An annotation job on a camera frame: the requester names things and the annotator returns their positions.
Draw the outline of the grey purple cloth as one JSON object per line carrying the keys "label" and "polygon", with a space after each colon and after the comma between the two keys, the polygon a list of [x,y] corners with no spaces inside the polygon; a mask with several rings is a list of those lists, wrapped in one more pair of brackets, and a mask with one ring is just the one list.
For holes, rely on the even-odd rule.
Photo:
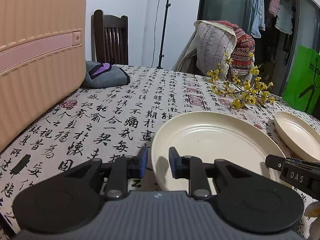
{"label": "grey purple cloth", "polygon": [[110,63],[86,62],[86,76],[82,87],[108,88],[130,83],[129,75],[120,67]]}

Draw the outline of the yellow flower branch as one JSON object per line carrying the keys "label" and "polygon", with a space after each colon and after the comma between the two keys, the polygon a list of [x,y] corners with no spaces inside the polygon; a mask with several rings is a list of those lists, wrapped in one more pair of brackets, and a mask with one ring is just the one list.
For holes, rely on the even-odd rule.
{"label": "yellow flower branch", "polygon": [[260,66],[253,66],[248,72],[251,79],[243,80],[232,67],[231,55],[225,52],[223,59],[225,66],[230,70],[229,78],[222,79],[221,63],[217,64],[216,70],[207,72],[208,82],[211,84],[210,88],[214,94],[232,98],[231,108],[236,110],[244,109],[247,105],[264,108],[266,105],[274,104],[275,98],[270,93],[273,83],[266,84],[262,81],[259,76]]}

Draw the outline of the chair with patterned blanket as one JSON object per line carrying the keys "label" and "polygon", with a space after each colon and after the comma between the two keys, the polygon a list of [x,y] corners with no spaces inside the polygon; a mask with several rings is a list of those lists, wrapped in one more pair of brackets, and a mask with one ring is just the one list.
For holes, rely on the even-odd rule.
{"label": "chair with patterned blanket", "polygon": [[221,68],[221,80],[234,74],[244,81],[252,78],[255,40],[251,35],[228,21],[196,20],[194,27],[173,71],[206,75]]}

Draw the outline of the light blue hanging shirt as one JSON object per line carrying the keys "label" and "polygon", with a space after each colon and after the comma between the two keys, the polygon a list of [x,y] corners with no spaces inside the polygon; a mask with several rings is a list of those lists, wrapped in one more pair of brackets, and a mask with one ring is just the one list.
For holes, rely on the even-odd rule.
{"label": "light blue hanging shirt", "polygon": [[265,0],[251,0],[248,33],[253,38],[261,38],[265,31]]}

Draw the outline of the black sliding window frame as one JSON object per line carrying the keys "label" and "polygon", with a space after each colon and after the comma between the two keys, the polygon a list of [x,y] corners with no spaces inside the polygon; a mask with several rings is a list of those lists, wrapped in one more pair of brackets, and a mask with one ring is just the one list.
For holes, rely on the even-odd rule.
{"label": "black sliding window frame", "polygon": [[[247,34],[251,0],[200,0],[200,20],[227,20]],[[275,25],[277,17],[268,13],[270,0],[265,0],[265,31],[255,40],[255,64],[260,76],[274,84],[272,93],[285,90],[299,46],[319,51],[319,4],[314,0],[292,1],[292,35],[282,33]]]}

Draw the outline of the studio light on stand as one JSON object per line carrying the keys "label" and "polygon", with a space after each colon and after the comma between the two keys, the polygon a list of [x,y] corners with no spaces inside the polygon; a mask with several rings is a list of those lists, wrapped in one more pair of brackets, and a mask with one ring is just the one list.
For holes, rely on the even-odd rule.
{"label": "studio light on stand", "polygon": [[166,31],[166,27],[167,27],[168,10],[170,7],[171,7],[170,0],[166,0],[164,21],[163,21],[163,28],[162,28],[162,37],[161,37],[161,46],[160,46],[160,50],[159,50],[159,61],[158,61],[157,69],[162,68],[162,60],[164,58],[163,47],[164,47],[165,31]]}

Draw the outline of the pink small suitcase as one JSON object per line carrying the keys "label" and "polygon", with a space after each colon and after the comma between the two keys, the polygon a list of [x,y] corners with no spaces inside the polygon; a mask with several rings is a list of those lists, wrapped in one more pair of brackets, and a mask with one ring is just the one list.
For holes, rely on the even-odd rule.
{"label": "pink small suitcase", "polygon": [[1,0],[1,148],[78,89],[86,0]]}

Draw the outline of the calligraphy print tablecloth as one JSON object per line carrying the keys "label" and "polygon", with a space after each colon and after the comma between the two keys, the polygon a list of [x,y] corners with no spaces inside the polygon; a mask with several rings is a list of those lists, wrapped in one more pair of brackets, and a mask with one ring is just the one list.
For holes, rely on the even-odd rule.
{"label": "calligraphy print tablecloth", "polygon": [[124,67],[131,82],[104,89],[78,89],[26,128],[1,153],[1,239],[19,232],[12,202],[22,190],[93,158],[112,162],[150,147],[160,127],[187,112],[209,111],[244,120],[271,138],[288,156],[274,125],[278,111],[291,113],[315,130],[319,121],[292,109],[280,97],[266,107],[231,108],[202,76],[146,67]]}

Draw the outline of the dark wooden chair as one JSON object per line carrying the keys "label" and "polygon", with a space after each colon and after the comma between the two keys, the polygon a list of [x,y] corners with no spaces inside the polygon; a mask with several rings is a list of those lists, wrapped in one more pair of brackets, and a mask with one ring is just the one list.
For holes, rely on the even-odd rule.
{"label": "dark wooden chair", "polygon": [[91,16],[92,60],[129,64],[128,17],[106,15],[101,9]]}

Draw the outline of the pink hanging garment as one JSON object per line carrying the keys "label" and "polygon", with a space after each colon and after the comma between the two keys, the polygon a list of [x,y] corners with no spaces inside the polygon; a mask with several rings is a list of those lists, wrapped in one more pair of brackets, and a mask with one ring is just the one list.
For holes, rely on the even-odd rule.
{"label": "pink hanging garment", "polygon": [[278,13],[279,9],[280,9],[280,0],[270,0],[268,13],[272,17],[276,17],[277,16],[277,13]]}

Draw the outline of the white hanging garment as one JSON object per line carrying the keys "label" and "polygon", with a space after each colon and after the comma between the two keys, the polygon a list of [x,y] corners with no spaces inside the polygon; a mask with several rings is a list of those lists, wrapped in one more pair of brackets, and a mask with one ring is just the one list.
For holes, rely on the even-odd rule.
{"label": "white hanging garment", "polygon": [[280,0],[275,27],[282,33],[292,35],[292,1]]}

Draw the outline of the cream plate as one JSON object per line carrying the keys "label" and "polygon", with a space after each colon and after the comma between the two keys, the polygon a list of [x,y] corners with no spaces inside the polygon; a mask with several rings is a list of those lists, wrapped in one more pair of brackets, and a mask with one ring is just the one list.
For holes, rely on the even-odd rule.
{"label": "cream plate", "polygon": [[269,154],[284,157],[276,143],[245,121],[215,112],[190,112],[175,116],[156,133],[151,146],[153,171],[163,191],[187,191],[186,179],[174,179],[169,148],[192,155],[204,163],[226,159],[266,178],[281,182],[279,171],[266,167]]}
{"label": "cream plate", "polygon": [[276,130],[285,144],[306,161],[319,162],[319,134],[305,121],[293,114],[277,112]]}

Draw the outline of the green mucun paper bag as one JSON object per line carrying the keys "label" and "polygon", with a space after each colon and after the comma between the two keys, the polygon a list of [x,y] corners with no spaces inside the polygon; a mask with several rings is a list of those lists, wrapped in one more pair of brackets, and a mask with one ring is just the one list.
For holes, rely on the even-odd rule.
{"label": "green mucun paper bag", "polygon": [[292,108],[319,116],[319,53],[304,46],[298,47],[282,97]]}

